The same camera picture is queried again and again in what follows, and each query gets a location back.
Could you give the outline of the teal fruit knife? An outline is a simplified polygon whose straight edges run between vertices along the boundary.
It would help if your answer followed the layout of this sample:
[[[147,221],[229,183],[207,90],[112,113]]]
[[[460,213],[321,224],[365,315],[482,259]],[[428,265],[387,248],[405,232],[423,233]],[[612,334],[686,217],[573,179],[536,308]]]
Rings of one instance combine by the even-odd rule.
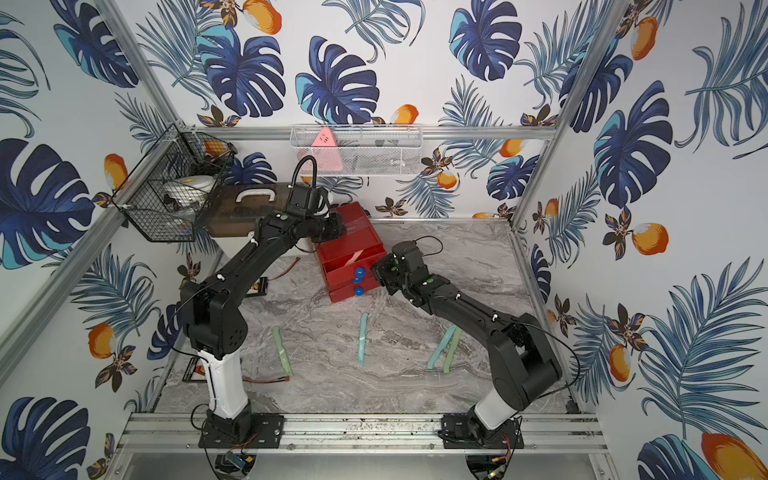
[[[457,330],[456,326],[451,326],[445,331],[440,342],[438,343],[438,346],[435,348],[435,350],[429,357],[429,360],[427,362],[428,370],[433,370],[435,368],[438,359],[440,358],[444,350],[448,347],[450,341],[453,339],[453,336],[456,330]]]
[[[358,350],[357,350],[357,362],[359,366],[363,366],[365,363],[365,349],[366,349],[368,319],[369,319],[369,313],[363,312],[360,318]]]

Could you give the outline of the red three-drawer cabinet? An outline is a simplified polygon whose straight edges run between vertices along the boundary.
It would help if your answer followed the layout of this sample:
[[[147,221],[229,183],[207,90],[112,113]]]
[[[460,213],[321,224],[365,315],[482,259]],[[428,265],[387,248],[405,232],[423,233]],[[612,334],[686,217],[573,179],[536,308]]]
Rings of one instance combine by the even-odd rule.
[[[339,303],[380,287],[372,268],[387,252],[366,211],[358,202],[340,206],[346,233],[320,244],[317,259],[330,301]]]

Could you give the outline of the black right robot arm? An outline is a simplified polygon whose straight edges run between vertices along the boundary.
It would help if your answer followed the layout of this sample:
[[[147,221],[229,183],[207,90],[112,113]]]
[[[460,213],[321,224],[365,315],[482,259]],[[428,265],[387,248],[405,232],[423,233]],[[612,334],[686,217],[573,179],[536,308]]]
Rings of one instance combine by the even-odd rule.
[[[372,275],[389,294],[402,294],[412,306],[450,321],[485,348],[492,387],[468,413],[468,425],[478,434],[498,430],[562,378],[551,336],[535,316],[502,312],[430,272],[415,240],[396,244],[374,264]]]

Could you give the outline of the red top drawer blue knob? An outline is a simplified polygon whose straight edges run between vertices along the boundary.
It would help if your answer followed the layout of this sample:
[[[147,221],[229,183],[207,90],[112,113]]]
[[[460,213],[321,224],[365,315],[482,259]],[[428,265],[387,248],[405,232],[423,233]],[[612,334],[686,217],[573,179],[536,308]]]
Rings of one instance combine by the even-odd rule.
[[[345,251],[341,248],[331,250],[322,246],[318,251],[318,259],[321,267],[327,265],[330,269],[340,268],[346,265],[361,265],[363,263],[374,264],[386,254],[381,244],[366,249]]]

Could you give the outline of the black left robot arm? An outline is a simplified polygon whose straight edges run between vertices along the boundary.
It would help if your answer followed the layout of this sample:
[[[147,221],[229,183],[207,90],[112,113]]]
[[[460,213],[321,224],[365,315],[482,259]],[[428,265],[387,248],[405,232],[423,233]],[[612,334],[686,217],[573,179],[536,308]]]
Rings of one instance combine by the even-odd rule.
[[[250,408],[240,370],[248,334],[240,306],[253,285],[300,240],[322,244],[344,233],[326,188],[293,186],[285,206],[259,218],[253,236],[223,267],[181,289],[177,314],[194,354],[205,363],[214,416],[234,420]]]

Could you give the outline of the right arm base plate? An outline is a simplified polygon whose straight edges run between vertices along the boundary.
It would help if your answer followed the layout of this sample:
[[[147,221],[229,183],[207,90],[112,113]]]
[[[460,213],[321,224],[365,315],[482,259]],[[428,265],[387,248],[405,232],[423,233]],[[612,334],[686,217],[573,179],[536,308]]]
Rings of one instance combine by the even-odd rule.
[[[489,429],[474,414],[446,414],[436,434],[446,449],[522,449],[521,421],[522,418],[516,416]]]

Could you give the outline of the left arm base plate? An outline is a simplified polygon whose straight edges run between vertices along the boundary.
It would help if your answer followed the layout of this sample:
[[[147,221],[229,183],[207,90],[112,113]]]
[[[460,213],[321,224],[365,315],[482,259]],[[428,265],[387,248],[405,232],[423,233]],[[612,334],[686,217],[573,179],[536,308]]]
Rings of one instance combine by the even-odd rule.
[[[198,441],[208,449],[277,449],[283,435],[285,417],[243,411],[234,419],[206,412]]]

